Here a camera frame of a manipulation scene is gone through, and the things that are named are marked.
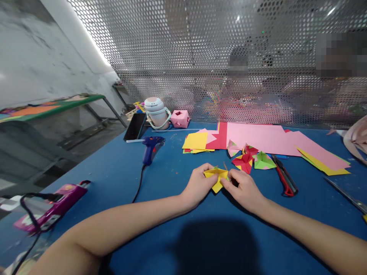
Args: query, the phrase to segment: blue glue gun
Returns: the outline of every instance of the blue glue gun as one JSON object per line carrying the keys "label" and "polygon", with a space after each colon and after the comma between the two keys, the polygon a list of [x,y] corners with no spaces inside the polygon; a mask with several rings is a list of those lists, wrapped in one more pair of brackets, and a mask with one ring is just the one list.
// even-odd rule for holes
{"label": "blue glue gun", "polygon": [[143,144],[146,146],[143,164],[149,166],[152,164],[153,158],[159,148],[164,145],[165,138],[154,136],[154,137],[143,137]]}

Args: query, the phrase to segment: water bottle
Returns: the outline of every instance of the water bottle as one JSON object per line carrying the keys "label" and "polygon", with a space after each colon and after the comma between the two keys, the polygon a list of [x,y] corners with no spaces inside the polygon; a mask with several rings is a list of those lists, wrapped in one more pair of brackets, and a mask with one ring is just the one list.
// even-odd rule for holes
{"label": "water bottle", "polygon": [[171,112],[164,106],[162,100],[158,97],[149,97],[144,101],[147,116],[153,121],[150,125],[154,129],[165,130],[169,126]]}

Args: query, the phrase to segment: concrete wall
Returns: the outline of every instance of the concrete wall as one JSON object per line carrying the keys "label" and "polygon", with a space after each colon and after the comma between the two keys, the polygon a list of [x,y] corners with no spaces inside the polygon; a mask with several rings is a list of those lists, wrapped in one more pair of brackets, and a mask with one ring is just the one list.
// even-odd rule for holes
{"label": "concrete wall", "polygon": [[[123,104],[111,88],[118,77],[67,1],[43,2],[0,0],[0,109],[87,92],[104,94],[121,113]],[[63,29],[52,13],[63,20]],[[91,106],[102,116],[113,116],[103,101]],[[80,107],[32,124],[59,142],[95,122]]]}

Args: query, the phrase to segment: hand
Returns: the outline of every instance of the hand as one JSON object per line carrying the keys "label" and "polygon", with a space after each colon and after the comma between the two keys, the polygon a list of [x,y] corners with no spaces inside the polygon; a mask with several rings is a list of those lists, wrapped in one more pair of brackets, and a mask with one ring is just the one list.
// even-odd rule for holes
{"label": "hand", "polygon": [[218,175],[213,175],[210,178],[206,178],[204,175],[204,171],[213,168],[211,164],[206,163],[192,170],[190,180],[185,190],[180,195],[183,202],[187,204],[190,209],[196,208],[199,202],[205,198],[206,194],[218,181]]}
{"label": "hand", "polygon": [[[243,208],[256,215],[266,211],[268,199],[262,195],[250,175],[242,170],[231,169],[228,178],[230,181],[222,178],[221,183]],[[238,182],[238,187],[233,185],[233,180]]]}

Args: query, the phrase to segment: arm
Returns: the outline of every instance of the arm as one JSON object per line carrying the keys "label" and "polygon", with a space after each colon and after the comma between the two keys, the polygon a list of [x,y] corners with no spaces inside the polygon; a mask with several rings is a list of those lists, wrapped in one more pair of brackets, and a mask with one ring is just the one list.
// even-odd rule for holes
{"label": "arm", "polygon": [[366,241],[266,199],[243,171],[232,169],[228,177],[239,185],[222,179],[224,188],[248,211],[291,234],[338,274],[366,274]]}
{"label": "arm", "polygon": [[42,255],[30,275],[96,274],[99,259],[137,235],[194,209],[217,182],[205,178],[206,163],[193,170],[185,190],[178,196],[111,208],[69,229]]}

